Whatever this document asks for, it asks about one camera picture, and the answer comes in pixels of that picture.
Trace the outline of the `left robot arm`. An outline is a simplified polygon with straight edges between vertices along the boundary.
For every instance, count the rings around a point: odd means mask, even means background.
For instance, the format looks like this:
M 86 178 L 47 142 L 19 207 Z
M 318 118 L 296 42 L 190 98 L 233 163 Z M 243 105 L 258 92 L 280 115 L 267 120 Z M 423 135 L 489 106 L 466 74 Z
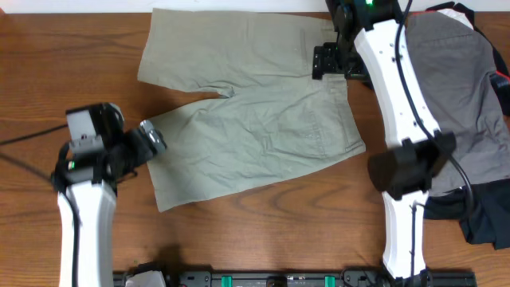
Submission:
M 112 223 L 117 187 L 167 146 L 149 120 L 124 129 L 112 103 L 69 109 L 70 140 L 51 182 L 61 214 L 61 286 L 112 286 Z

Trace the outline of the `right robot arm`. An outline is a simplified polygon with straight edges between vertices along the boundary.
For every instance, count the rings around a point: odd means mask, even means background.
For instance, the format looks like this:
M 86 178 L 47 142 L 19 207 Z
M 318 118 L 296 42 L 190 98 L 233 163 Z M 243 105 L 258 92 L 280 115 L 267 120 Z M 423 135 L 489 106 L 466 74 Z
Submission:
M 381 192 L 386 224 L 383 267 L 393 286 L 425 286 L 424 206 L 432 179 L 456 147 L 427 107 L 408 51 L 407 12 L 396 1 L 329 1 L 337 38 L 314 49 L 312 78 L 341 74 L 371 83 L 387 150 L 368 172 Z

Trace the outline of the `khaki green shorts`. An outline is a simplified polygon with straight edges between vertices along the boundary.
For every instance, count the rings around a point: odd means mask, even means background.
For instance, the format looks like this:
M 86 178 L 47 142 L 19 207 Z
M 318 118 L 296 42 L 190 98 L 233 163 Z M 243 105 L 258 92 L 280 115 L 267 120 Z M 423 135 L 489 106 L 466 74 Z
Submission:
M 160 211 L 301 177 L 365 151 L 341 75 L 312 78 L 333 41 L 318 18 L 156 9 L 140 81 L 213 92 L 155 116 L 167 144 L 149 164 Z

